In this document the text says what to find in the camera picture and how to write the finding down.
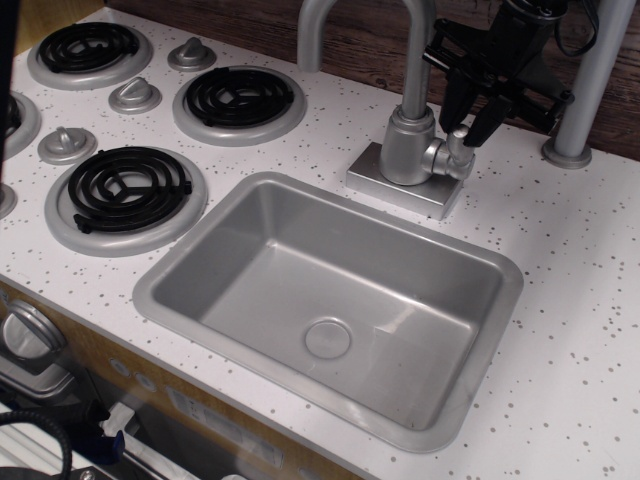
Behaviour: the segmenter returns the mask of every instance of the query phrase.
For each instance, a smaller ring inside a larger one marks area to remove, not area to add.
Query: silver knob
[[[202,44],[196,37],[191,37],[184,45],[169,53],[167,62],[174,70],[181,72],[197,72],[213,65],[216,54]]]
[[[86,160],[98,146],[96,137],[84,128],[58,127],[38,144],[38,155],[45,163],[68,165]]]
[[[474,148],[464,144],[467,135],[469,135],[469,127],[466,125],[458,125],[447,135],[447,148],[453,162],[459,167],[464,167],[473,160]]]
[[[66,345],[60,330],[37,308],[22,300],[9,304],[0,335],[6,349],[23,360],[43,358]]]
[[[136,77],[109,95],[109,106],[118,113],[145,113],[162,101],[162,94],[144,78]]]

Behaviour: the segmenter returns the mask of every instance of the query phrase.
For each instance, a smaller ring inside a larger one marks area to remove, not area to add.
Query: black cable
[[[0,427],[13,423],[32,423],[58,440],[62,450],[62,470],[59,480],[69,480],[71,476],[71,442],[62,427],[51,418],[38,412],[16,410],[0,414]]]
[[[556,37],[556,43],[558,44],[558,48],[562,53],[564,53],[567,57],[579,57],[580,55],[584,55],[596,44],[598,40],[598,30],[600,29],[600,19],[598,18],[598,9],[593,3],[593,0],[580,0],[584,10],[587,14],[587,18],[589,19],[589,23],[591,23],[591,28],[593,29],[593,34],[589,41],[578,48],[577,50],[569,51],[566,49],[564,44],[562,43],[562,38],[560,36],[560,23],[556,23],[556,27],[554,30],[554,35]]]

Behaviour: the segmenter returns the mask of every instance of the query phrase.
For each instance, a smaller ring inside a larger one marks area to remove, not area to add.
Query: stove knob
[[[58,127],[38,144],[38,155],[51,165],[69,165],[89,158],[97,145],[93,133],[84,128]]]
[[[144,78],[136,77],[109,95],[109,106],[118,113],[145,113],[162,101],[162,94]]]
[[[21,360],[38,360],[66,345],[60,330],[37,308],[22,300],[9,304],[0,335],[5,348]]]
[[[171,51],[167,57],[169,66],[181,72],[197,72],[213,65],[216,54],[202,44],[196,37],[191,37],[184,45]]]

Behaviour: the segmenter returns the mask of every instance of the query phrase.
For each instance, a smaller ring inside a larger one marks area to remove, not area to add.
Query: sink drain
[[[337,320],[314,324],[304,338],[309,351],[318,358],[331,359],[344,355],[351,346],[351,335]]]

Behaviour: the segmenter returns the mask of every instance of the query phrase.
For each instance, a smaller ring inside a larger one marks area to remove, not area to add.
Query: faucet base
[[[382,145],[371,143],[347,170],[347,187],[407,210],[442,220],[458,198],[462,181],[432,175],[419,185],[396,185],[379,168]]]

